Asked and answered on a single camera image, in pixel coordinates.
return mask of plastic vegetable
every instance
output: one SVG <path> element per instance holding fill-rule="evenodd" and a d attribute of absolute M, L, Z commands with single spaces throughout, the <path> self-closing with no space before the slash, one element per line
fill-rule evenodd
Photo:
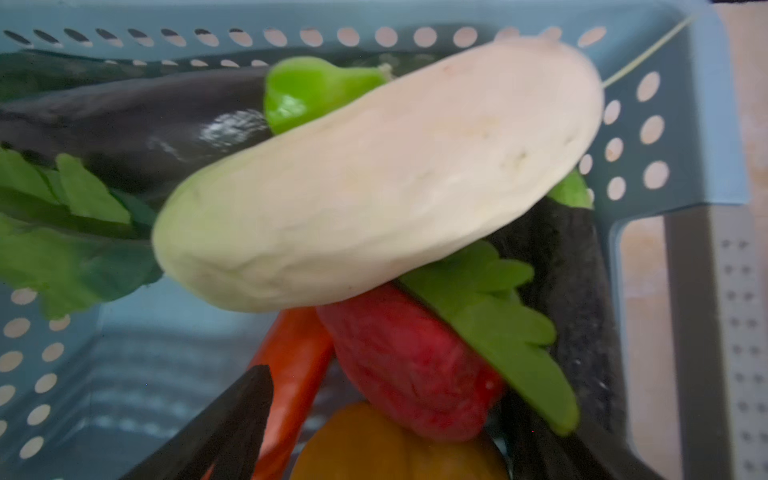
<path fill-rule="evenodd" d="M 508 480 L 504 459 L 481 435 L 433 442 L 366 403 L 338 411 L 306 444 L 290 480 Z"/>
<path fill-rule="evenodd" d="M 489 239 L 502 256 L 534 266 L 524 298 L 557 327 L 551 354 L 573 386 L 583 416 L 622 436 L 627 404 L 621 343 L 594 213 L 563 199 L 542 198 Z"/>
<path fill-rule="evenodd" d="M 524 306 L 515 287 L 533 269 L 499 259 L 485 241 L 398 278 L 416 298 L 447 322 L 559 435 L 578 424 L 576 397 L 546 346 L 555 341 L 552 322 Z"/>
<path fill-rule="evenodd" d="M 333 357 L 314 308 L 280 312 L 250 366 L 268 365 L 275 393 L 253 480 L 280 480 Z"/>
<path fill-rule="evenodd" d="M 155 252 L 224 309 L 344 300 L 522 215 L 573 169 L 602 110 L 572 47 L 472 48 L 197 172 L 158 217 Z"/>
<path fill-rule="evenodd" d="M 339 68 L 317 57 L 288 58 L 266 77 L 264 114 L 272 132 L 294 127 L 343 107 L 391 79 L 389 66 Z"/>
<path fill-rule="evenodd" d="M 195 71 L 0 104 L 0 144 L 45 167 L 74 155 L 109 187 L 161 202 L 194 171 L 272 136 L 266 73 Z"/>
<path fill-rule="evenodd" d="M 148 235 L 154 213 L 110 192 L 81 162 L 57 170 L 0 149 L 0 279 L 41 294 L 50 319 L 116 300 L 162 274 Z"/>
<path fill-rule="evenodd" d="M 446 323 L 391 283 L 317 312 L 349 380 L 420 436 L 477 436 L 505 390 L 501 376 Z"/>

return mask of leafy green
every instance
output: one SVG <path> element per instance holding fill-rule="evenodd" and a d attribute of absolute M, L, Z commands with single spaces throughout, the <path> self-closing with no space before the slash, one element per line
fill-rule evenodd
<path fill-rule="evenodd" d="M 0 187 L 58 204 L 45 175 L 18 152 L 0 148 Z"/>
<path fill-rule="evenodd" d="M 107 186 L 86 170 L 79 159 L 60 154 L 56 157 L 56 167 L 61 186 L 67 195 L 69 210 L 74 215 L 131 224 L 131 212 L 112 197 Z"/>
<path fill-rule="evenodd" d="M 113 197 L 76 158 L 60 155 L 57 164 L 61 171 L 0 150 L 0 278 L 38 291 L 49 319 L 162 275 L 149 240 L 136 240 L 134 229 L 148 232 L 154 212 L 123 192 Z"/>
<path fill-rule="evenodd" d="M 528 264 L 500 259 L 481 240 L 399 282 L 485 357 L 553 431 L 567 435 L 579 412 L 565 375 L 544 349 L 555 341 L 554 325 L 515 293 L 532 277 Z"/>
<path fill-rule="evenodd" d="M 592 209 L 587 183 L 576 170 L 573 170 L 560 183 L 549 191 L 547 197 L 566 207 Z"/>

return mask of carrot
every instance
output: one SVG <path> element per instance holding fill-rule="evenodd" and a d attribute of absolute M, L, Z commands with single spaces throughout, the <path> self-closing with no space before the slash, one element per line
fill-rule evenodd
<path fill-rule="evenodd" d="M 333 341 L 314 308 L 280 312 L 248 366 L 268 365 L 274 383 L 270 417 L 252 480 L 283 477 L 332 357 Z M 209 477 L 210 471 L 203 480 Z"/>

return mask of yellow bell pepper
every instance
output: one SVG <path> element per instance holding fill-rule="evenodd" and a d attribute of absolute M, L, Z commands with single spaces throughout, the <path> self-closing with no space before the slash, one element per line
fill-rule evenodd
<path fill-rule="evenodd" d="M 290 480 L 508 480 L 485 435 L 434 442 L 397 425 L 369 403 L 338 411 L 306 444 Z"/>

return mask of basket hole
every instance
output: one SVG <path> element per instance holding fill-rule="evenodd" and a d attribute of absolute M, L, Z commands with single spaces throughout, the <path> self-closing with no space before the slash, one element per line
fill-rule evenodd
<path fill-rule="evenodd" d="M 185 40 L 184 37 L 171 30 L 170 28 L 163 28 L 160 30 L 160 33 L 163 34 L 163 38 L 165 38 L 172 45 L 176 45 L 177 47 L 187 46 L 187 40 Z"/>
<path fill-rule="evenodd" d="M 53 330 L 54 332 L 61 332 L 63 329 L 69 326 L 70 322 L 71 322 L 71 319 L 69 315 L 64 315 L 60 319 L 51 320 L 50 322 L 48 322 L 48 328 Z"/>
<path fill-rule="evenodd" d="M 3 373 L 11 372 L 17 366 L 22 364 L 23 359 L 24 359 L 24 354 L 19 352 L 18 350 L 14 350 L 12 352 L 7 352 L 3 354 L 2 356 L 0 356 L 0 372 L 3 372 Z"/>
<path fill-rule="evenodd" d="M 413 43 L 421 48 L 428 48 L 437 41 L 437 32 L 432 27 L 421 27 L 413 33 Z"/>
<path fill-rule="evenodd" d="M 602 40 L 606 33 L 607 29 L 605 27 L 595 27 L 591 30 L 587 30 L 581 37 L 579 37 L 578 46 L 586 48 L 590 45 L 594 45 Z"/>
<path fill-rule="evenodd" d="M 461 27 L 453 34 L 453 44 L 459 48 L 471 47 L 478 40 L 478 31 L 473 27 Z"/>
<path fill-rule="evenodd" d="M 646 145 L 656 143 L 664 132 L 664 119 L 661 115 L 648 118 L 640 129 L 640 141 Z"/>
<path fill-rule="evenodd" d="M 608 198 L 620 200 L 627 192 L 627 182 L 622 177 L 613 177 L 608 182 Z"/>
<path fill-rule="evenodd" d="M 506 27 L 502 28 L 498 32 L 496 32 L 496 36 L 494 40 L 496 41 L 504 41 L 508 40 L 510 38 L 515 38 L 520 36 L 520 31 L 515 27 Z"/>
<path fill-rule="evenodd" d="M 20 288 L 11 293 L 11 301 L 16 305 L 27 305 L 35 301 L 38 293 L 31 288 Z"/>
<path fill-rule="evenodd" d="M 592 170 L 592 156 L 590 154 L 584 155 L 578 163 L 578 170 L 582 175 L 586 175 Z"/>
<path fill-rule="evenodd" d="M 640 80 L 640 84 L 637 85 L 637 99 L 639 101 L 649 101 L 659 90 L 659 85 L 661 85 L 661 75 L 659 75 L 659 72 L 652 71 L 646 74 Z"/>
<path fill-rule="evenodd" d="M 6 37 L 10 38 L 11 40 L 15 41 L 19 45 L 25 48 L 32 48 L 32 42 L 27 40 L 26 38 L 22 37 L 18 33 L 10 30 L 3 30 L 3 33 Z"/>
<path fill-rule="evenodd" d="M 357 30 L 352 27 L 339 28 L 339 31 L 336 33 L 336 38 L 338 38 L 341 45 L 344 45 L 345 47 L 356 47 L 357 44 L 360 43 L 360 35 L 357 33 Z"/>
<path fill-rule="evenodd" d="M 56 48 L 63 48 L 64 47 L 64 45 L 62 45 L 61 42 L 56 37 L 54 37 L 53 35 L 51 35 L 49 33 L 46 33 L 46 32 L 44 32 L 42 30 L 34 30 L 33 32 L 42 41 L 46 41 L 47 43 L 53 45 Z"/>
<path fill-rule="evenodd" d="M 266 28 L 264 30 L 264 38 L 272 45 L 276 47 L 284 47 L 288 45 L 288 38 L 277 28 Z"/>
<path fill-rule="evenodd" d="M 29 331 L 31 323 L 24 317 L 13 319 L 3 327 L 3 335 L 9 339 L 17 339 Z"/>
<path fill-rule="evenodd" d="M 563 36 L 563 29 L 560 27 L 548 27 L 539 36 L 550 40 L 560 40 L 560 37 Z"/>
<path fill-rule="evenodd" d="M 3 385 L 0 386 L 0 406 L 5 405 L 6 403 L 10 402 L 13 398 L 13 395 L 16 394 L 16 387 L 13 385 Z"/>
<path fill-rule="evenodd" d="M 55 373 L 46 373 L 35 382 L 35 393 L 46 393 L 56 385 L 57 381 L 58 377 Z"/>
<path fill-rule="evenodd" d="M 317 28 L 302 28 L 299 31 L 299 37 L 305 45 L 310 47 L 319 47 L 323 44 L 323 34 Z"/>
<path fill-rule="evenodd" d="M 230 28 L 230 38 L 232 41 L 243 47 L 253 45 L 253 39 L 245 31 L 239 28 Z"/>
<path fill-rule="evenodd" d="M 208 45 L 209 47 L 219 46 L 219 38 L 205 28 L 196 28 L 194 34 L 203 45 Z"/>
<path fill-rule="evenodd" d="M 93 42 L 88 40 L 88 37 L 86 37 L 85 35 L 83 35 L 77 30 L 72 30 L 71 28 L 65 28 L 64 33 L 67 34 L 69 38 L 71 38 L 72 40 L 76 41 L 77 43 L 79 43 L 84 47 L 94 46 Z"/>
<path fill-rule="evenodd" d="M 41 356 L 44 362 L 53 362 L 54 360 L 58 359 L 58 357 L 60 357 L 61 354 L 63 353 L 64 353 L 64 343 L 56 342 L 56 343 L 52 343 L 49 346 L 46 346 Z"/>
<path fill-rule="evenodd" d="M 611 138 L 605 145 L 605 160 L 616 161 L 624 153 L 624 141 L 619 137 Z"/>
<path fill-rule="evenodd" d="M 18 456 L 22 460 L 26 460 L 27 458 L 34 457 L 35 455 L 40 452 L 40 449 L 43 448 L 43 444 L 45 443 L 45 440 L 43 440 L 42 437 L 32 437 L 29 439 L 21 450 L 18 452 Z"/>
<path fill-rule="evenodd" d="M 40 425 L 51 414 L 51 406 L 47 403 L 36 406 L 27 415 L 27 425 Z"/>
<path fill-rule="evenodd" d="M 154 40 L 152 40 L 152 37 L 142 32 L 141 30 L 137 30 L 136 28 L 129 28 L 128 33 L 131 34 L 131 37 L 133 37 L 139 45 L 143 45 L 145 47 L 154 46 Z"/>
<path fill-rule="evenodd" d="M 656 190 L 667 184 L 670 177 L 670 168 L 667 162 L 655 161 L 645 167 L 643 172 L 643 184 L 646 188 Z"/>
<path fill-rule="evenodd" d="M 397 43 L 397 32 L 390 27 L 381 27 L 379 30 L 376 30 L 375 38 L 376 43 L 383 47 L 394 47 Z"/>
<path fill-rule="evenodd" d="M 96 28 L 96 33 L 98 36 L 102 37 L 109 45 L 112 45 L 113 47 L 122 47 L 123 41 L 119 39 L 116 35 L 112 34 L 110 31 L 106 31 L 103 28 Z"/>
<path fill-rule="evenodd" d="M 613 124 L 619 118 L 621 113 L 621 102 L 619 100 L 612 100 L 605 106 L 605 112 L 603 113 L 603 123 L 606 125 Z"/>

